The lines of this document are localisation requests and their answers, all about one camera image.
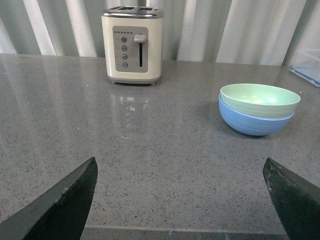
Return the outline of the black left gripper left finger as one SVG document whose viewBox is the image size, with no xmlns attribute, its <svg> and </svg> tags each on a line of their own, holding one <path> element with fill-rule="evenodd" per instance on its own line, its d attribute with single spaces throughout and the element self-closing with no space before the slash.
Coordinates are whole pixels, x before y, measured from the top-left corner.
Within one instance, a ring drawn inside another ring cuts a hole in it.
<svg viewBox="0 0 320 240">
<path fill-rule="evenodd" d="M 91 157 L 48 191 L 0 224 L 2 240 L 79 240 L 98 177 Z"/>
</svg>

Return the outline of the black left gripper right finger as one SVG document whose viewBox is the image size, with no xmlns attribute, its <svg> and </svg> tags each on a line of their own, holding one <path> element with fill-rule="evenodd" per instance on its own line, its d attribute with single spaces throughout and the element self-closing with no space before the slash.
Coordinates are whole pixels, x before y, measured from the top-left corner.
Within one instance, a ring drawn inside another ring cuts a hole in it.
<svg viewBox="0 0 320 240">
<path fill-rule="evenodd" d="M 263 177 L 280 222 L 291 240 L 320 238 L 320 188 L 268 158 Z"/>
</svg>

